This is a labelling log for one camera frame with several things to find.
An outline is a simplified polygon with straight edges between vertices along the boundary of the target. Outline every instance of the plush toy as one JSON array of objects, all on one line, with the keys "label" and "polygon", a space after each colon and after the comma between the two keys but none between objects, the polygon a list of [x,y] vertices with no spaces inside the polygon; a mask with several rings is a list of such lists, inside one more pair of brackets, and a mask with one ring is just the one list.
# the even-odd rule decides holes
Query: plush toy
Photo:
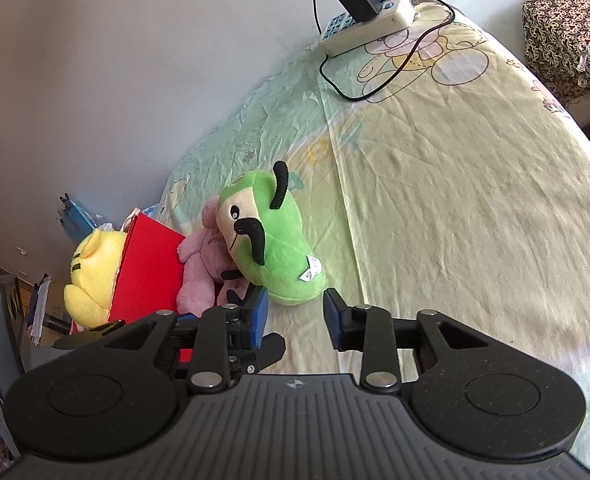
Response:
[{"label": "plush toy", "polygon": [[[226,241],[217,228],[217,197],[210,199],[201,211],[204,229],[187,236],[177,254],[184,264],[184,284],[177,294],[178,314],[200,317],[214,304],[242,302],[248,282],[242,277],[227,250]],[[215,298],[215,283],[223,283]]]},{"label": "plush toy", "polygon": [[279,160],[273,174],[250,171],[222,192],[217,226],[244,277],[264,285],[277,303],[293,305],[324,290],[326,272],[302,232],[289,170]]},{"label": "plush toy", "polygon": [[93,328],[106,322],[125,241],[121,231],[94,229],[75,250],[64,305],[76,323]]}]

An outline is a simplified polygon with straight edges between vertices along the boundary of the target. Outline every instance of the patterned fabric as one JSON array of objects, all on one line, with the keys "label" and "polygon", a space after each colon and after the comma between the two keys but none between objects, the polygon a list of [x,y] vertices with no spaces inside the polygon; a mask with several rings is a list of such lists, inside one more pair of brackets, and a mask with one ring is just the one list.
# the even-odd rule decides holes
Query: patterned fabric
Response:
[{"label": "patterned fabric", "polygon": [[590,46],[590,0],[526,0],[523,6],[526,63],[563,103],[590,92],[578,85],[577,46]]}]

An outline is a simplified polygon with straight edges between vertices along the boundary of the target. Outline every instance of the white power strip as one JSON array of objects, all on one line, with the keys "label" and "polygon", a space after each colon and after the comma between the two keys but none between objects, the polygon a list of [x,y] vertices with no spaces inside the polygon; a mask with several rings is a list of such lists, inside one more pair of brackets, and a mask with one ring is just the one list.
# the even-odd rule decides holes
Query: white power strip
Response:
[{"label": "white power strip", "polygon": [[339,56],[358,46],[408,28],[415,19],[411,0],[387,0],[381,12],[369,22],[356,23],[344,12],[335,16],[317,44],[328,56]]}]

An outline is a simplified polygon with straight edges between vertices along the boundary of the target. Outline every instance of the bed sheet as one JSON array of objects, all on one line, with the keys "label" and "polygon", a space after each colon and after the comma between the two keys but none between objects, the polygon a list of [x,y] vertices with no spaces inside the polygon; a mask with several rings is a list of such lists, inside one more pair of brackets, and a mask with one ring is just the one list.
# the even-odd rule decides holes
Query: bed sheet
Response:
[{"label": "bed sheet", "polygon": [[[409,30],[331,59],[365,94],[446,17],[422,3]],[[578,381],[588,412],[573,453],[590,466],[590,143],[501,44],[458,16],[389,87],[341,100],[315,47],[269,78],[170,175],[158,219],[188,234],[201,206],[246,170],[287,161],[289,188],[328,285],[394,317],[434,308]],[[358,372],[333,352],[321,298],[272,305],[281,373]],[[416,376],[403,355],[403,374]]]}]

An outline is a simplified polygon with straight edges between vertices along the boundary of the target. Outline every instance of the wall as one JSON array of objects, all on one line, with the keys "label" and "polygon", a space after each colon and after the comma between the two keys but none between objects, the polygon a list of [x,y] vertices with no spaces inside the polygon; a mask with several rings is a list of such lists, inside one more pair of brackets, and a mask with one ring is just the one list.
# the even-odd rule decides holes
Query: wall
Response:
[{"label": "wall", "polygon": [[[523,0],[451,1],[520,54]],[[323,21],[339,8],[319,5]],[[181,154],[315,36],[310,0],[0,0],[0,266],[65,280],[61,193],[116,222],[156,202]]]}]

